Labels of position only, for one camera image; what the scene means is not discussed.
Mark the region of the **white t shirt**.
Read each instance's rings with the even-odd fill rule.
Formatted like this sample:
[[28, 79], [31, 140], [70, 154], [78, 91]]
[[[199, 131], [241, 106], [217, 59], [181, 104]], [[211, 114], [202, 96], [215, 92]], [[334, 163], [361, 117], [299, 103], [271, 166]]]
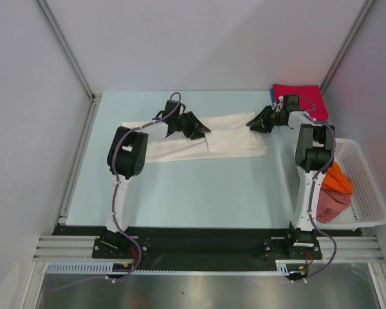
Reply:
[[246, 127], [254, 117], [255, 113], [240, 113], [199, 118], [211, 130], [204, 138], [189, 140], [177, 132], [162, 141], [152, 142], [147, 147], [146, 162], [266, 156], [268, 146], [262, 135]]

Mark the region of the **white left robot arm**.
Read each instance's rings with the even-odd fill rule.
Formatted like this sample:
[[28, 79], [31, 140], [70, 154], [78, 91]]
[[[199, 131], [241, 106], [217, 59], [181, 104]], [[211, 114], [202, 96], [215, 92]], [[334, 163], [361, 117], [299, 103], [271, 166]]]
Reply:
[[129, 128], [116, 129], [107, 155], [107, 165], [113, 175], [113, 197], [106, 229], [110, 232], [125, 231], [129, 223], [125, 215], [125, 195], [133, 176], [138, 176], [145, 165], [147, 147], [170, 135], [181, 132], [189, 140], [204, 138], [211, 130], [204, 125], [186, 105], [168, 99], [165, 108], [150, 122]]

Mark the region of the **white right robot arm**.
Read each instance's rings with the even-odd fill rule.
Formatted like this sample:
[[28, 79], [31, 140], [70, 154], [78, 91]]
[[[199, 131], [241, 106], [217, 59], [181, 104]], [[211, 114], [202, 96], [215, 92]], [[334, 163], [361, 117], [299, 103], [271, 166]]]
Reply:
[[268, 188], [273, 201], [283, 201], [291, 226], [301, 232], [317, 227], [320, 187], [335, 157], [335, 130], [301, 109], [266, 106], [247, 127], [272, 133], [273, 160]]

